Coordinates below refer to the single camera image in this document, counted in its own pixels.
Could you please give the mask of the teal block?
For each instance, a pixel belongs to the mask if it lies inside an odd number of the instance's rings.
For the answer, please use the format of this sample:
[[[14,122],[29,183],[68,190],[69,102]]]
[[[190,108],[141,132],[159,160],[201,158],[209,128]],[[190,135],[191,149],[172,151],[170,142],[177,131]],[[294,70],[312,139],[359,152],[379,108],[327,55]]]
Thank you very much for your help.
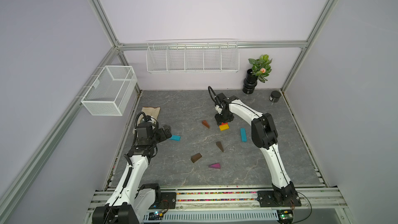
[[[178,136],[178,135],[172,135],[172,136],[170,137],[170,140],[172,140],[172,141],[180,141],[180,139],[181,139],[181,137]]]
[[[245,128],[240,128],[240,136],[242,142],[247,142],[247,134]]]

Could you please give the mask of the reddish brown wedge block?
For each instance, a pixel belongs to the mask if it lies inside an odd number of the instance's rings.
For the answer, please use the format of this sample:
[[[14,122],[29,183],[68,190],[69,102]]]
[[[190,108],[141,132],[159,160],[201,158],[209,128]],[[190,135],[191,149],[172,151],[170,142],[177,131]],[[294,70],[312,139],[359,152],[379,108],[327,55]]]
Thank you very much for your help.
[[[206,128],[210,128],[210,125],[208,124],[208,122],[206,120],[202,120],[202,125],[204,125]]]

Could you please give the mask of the dark brown wedge block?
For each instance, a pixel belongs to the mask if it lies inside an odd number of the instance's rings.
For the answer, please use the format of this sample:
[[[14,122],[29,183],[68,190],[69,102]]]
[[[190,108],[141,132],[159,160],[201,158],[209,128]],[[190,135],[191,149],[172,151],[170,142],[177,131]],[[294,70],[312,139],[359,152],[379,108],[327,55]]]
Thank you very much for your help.
[[[217,146],[222,152],[224,152],[224,147],[223,147],[223,145],[222,145],[221,142],[216,142],[216,146]]]

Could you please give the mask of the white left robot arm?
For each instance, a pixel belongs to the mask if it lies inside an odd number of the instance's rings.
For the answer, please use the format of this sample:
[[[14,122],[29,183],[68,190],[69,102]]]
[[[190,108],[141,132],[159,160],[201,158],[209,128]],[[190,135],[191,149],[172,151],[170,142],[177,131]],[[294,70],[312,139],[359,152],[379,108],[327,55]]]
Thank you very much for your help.
[[[151,160],[158,153],[158,144],[171,138],[171,127],[159,126],[158,121],[144,112],[134,121],[131,149],[123,155],[127,164],[116,190],[105,205],[95,208],[93,224],[142,224],[153,205],[161,203],[161,190],[157,183],[140,185]]]

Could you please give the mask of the brown wooden wedge block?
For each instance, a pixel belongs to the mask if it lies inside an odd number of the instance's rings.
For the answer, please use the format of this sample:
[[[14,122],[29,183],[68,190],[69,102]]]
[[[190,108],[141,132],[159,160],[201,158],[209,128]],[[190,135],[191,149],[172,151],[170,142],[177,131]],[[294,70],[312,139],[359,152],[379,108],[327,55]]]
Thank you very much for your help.
[[[190,160],[192,163],[196,163],[199,159],[201,159],[203,156],[201,153],[196,153],[191,156]]]

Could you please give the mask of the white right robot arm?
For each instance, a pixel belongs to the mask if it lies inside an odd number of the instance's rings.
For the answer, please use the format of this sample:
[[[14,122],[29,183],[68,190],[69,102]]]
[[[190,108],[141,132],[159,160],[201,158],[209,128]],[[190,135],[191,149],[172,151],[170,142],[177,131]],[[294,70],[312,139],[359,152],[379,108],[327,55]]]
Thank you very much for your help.
[[[211,86],[208,93],[215,104],[215,120],[219,126],[234,120],[235,116],[250,124],[251,140],[263,153],[271,174],[273,195],[271,199],[278,206],[300,206],[301,200],[290,179],[278,149],[278,133],[269,113],[258,112],[235,96],[216,94]]]

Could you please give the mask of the yellow rectangular block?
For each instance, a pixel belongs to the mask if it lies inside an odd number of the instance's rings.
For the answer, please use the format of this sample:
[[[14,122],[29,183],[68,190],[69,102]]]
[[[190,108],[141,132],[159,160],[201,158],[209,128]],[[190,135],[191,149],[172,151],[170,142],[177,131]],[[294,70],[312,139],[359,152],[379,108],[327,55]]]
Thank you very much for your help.
[[[219,126],[220,131],[228,130],[230,127],[229,125]]]

